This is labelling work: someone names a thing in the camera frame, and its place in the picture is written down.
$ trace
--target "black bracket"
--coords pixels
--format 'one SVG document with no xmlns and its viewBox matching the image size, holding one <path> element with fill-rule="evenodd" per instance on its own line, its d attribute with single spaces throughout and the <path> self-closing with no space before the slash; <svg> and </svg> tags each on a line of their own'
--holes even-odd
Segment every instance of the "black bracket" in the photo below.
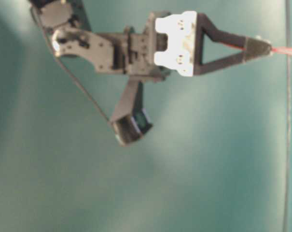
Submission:
<svg viewBox="0 0 292 232">
<path fill-rule="evenodd" d="M 204 64 L 203 47 L 205 34 L 208 35 L 213 42 L 231 45 L 240 48 L 243 51 Z M 267 56 L 272 50 L 271 44 L 266 41 L 218 30 L 203 13 L 197 15 L 195 45 L 194 75 L 213 72 L 232 65 L 247 62 L 254 58 Z"/>
</svg>

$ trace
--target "white object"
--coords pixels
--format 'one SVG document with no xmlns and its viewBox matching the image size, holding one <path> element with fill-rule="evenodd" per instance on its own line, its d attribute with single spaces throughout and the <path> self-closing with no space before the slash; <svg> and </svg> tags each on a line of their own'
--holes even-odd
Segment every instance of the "white object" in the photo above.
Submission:
<svg viewBox="0 0 292 232">
<path fill-rule="evenodd" d="M 156 52 L 158 66 L 177 70 L 182 76 L 193 76 L 197 12 L 172 14 L 155 21 L 155 30 L 168 35 L 167 50 Z"/>
</svg>

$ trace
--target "black cable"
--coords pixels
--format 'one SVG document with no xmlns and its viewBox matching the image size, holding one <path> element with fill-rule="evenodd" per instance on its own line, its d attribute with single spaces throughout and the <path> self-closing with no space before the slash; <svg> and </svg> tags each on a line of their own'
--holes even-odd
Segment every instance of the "black cable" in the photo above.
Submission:
<svg viewBox="0 0 292 232">
<path fill-rule="evenodd" d="M 105 121 L 110 124 L 109 119 L 107 117 L 107 115 L 104 113 L 104 111 L 102 110 L 102 108 L 99 106 L 98 102 L 92 97 L 92 95 L 87 91 L 87 89 L 82 85 L 81 81 L 79 80 L 79 78 L 77 78 L 66 66 L 65 64 L 58 58 L 55 56 L 55 50 L 53 48 L 53 46 L 51 45 L 49 38 L 46 34 L 46 30 L 44 29 L 43 25 L 42 25 L 42 21 L 41 18 L 39 16 L 40 10 L 38 8 L 36 8 L 35 6 L 32 7 L 31 11 L 33 12 L 33 10 L 35 11 L 35 18 L 36 18 L 36 23 L 38 25 L 38 27 L 41 29 L 42 33 L 43 33 L 43 37 L 45 39 L 45 42 L 47 44 L 47 47 L 49 48 L 51 54 L 53 55 L 56 63 L 71 77 L 73 83 L 86 95 L 86 97 L 93 103 L 94 107 L 98 110 L 98 112 L 100 113 L 100 115 L 105 119 Z"/>
</svg>

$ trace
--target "robotic arm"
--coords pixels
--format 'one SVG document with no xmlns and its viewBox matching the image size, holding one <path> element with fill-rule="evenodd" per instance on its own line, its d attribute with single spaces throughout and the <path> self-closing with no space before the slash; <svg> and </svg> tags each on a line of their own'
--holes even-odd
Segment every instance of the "robotic arm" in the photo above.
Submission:
<svg viewBox="0 0 292 232">
<path fill-rule="evenodd" d="M 177 70 L 182 76 L 213 72 L 271 54 L 271 44 L 218 30 L 205 14 L 152 12 L 143 33 L 93 33 L 82 0 L 30 0 L 56 57 L 82 57 L 97 73 L 126 74 L 129 80 L 110 118 L 120 144 L 142 138 L 152 127 L 143 108 L 143 83 L 160 82 Z M 204 35 L 242 52 L 203 63 Z"/>
</svg>

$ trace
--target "red wire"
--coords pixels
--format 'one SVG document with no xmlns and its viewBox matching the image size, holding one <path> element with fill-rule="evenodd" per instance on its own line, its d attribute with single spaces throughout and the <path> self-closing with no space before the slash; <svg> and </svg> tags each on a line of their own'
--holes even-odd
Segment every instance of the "red wire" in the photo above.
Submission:
<svg viewBox="0 0 292 232">
<path fill-rule="evenodd" d="M 243 47 L 238 47 L 238 46 L 234 46 L 234 45 L 227 44 L 227 43 L 226 44 L 222 43 L 222 44 L 224 44 L 225 46 L 228 46 L 228 47 L 242 50 L 242 51 L 245 50 L 245 48 L 243 48 Z M 275 53 L 278 53 L 278 54 L 285 54 L 285 55 L 292 56 L 292 47 L 273 47 L 272 51 Z"/>
</svg>

